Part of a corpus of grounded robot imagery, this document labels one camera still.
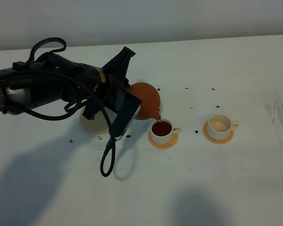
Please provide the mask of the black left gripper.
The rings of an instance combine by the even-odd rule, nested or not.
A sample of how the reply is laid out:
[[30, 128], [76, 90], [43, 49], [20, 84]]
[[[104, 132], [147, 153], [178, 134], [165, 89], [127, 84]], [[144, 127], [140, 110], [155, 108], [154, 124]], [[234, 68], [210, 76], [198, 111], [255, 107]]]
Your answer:
[[112, 111], [118, 111], [121, 108], [125, 99], [124, 89], [129, 87], [126, 73], [133, 56], [135, 52], [124, 47], [102, 68], [92, 68], [98, 85], [94, 87], [94, 91], [101, 102], [95, 99], [88, 100], [82, 113], [84, 118], [94, 120], [95, 115], [103, 109], [103, 105]]

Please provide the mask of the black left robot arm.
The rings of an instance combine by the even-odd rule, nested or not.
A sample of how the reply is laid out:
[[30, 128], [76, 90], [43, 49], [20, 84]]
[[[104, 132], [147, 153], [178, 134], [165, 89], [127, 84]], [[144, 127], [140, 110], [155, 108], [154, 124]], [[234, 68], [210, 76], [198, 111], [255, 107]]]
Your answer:
[[83, 109], [86, 119], [107, 109], [133, 115], [140, 99], [128, 91], [127, 69], [134, 52], [123, 48], [103, 67], [72, 62], [52, 50], [0, 70], [0, 112], [64, 120]]

